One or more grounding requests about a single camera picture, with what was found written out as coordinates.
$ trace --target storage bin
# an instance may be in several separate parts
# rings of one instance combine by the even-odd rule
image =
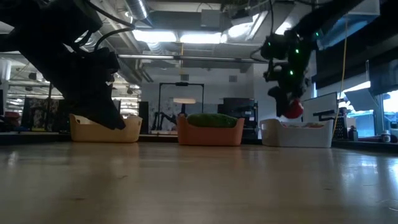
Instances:
[[[189,146],[240,146],[244,119],[233,128],[200,128],[188,123],[186,117],[177,118],[178,143]]]
[[[321,128],[292,128],[306,123],[260,121],[262,144],[276,147],[331,147],[333,121],[320,121]]]
[[[141,130],[142,118],[130,116],[124,119],[123,130],[110,130],[82,116],[71,114],[70,134],[76,142],[136,142]]]

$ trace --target floor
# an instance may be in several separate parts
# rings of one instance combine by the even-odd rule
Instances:
[[[1,223],[398,223],[398,156],[176,144],[0,147]]]

